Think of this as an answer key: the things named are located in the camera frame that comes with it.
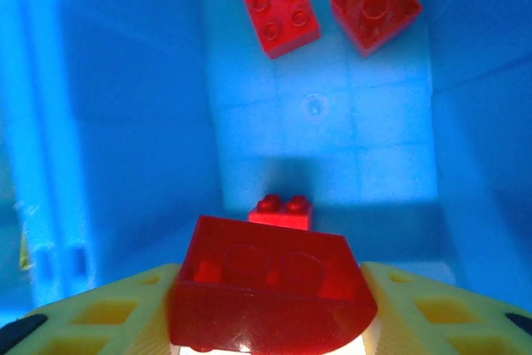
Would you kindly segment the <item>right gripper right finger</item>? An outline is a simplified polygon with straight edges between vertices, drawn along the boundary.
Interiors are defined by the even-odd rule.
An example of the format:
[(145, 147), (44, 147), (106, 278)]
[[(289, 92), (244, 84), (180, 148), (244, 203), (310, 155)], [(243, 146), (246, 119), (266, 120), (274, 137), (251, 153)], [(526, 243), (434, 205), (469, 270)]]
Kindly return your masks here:
[(529, 354), (531, 314), (387, 264), (362, 273), (378, 306), (362, 336), (369, 354)]

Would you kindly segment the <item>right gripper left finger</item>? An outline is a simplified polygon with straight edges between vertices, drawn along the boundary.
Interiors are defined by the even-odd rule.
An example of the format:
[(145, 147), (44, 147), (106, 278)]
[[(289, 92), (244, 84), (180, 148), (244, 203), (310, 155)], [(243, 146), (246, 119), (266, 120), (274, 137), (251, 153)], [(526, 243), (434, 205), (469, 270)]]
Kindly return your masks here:
[(166, 308), (178, 264), (49, 303), (1, 328), (2, 354), (170, 354)]

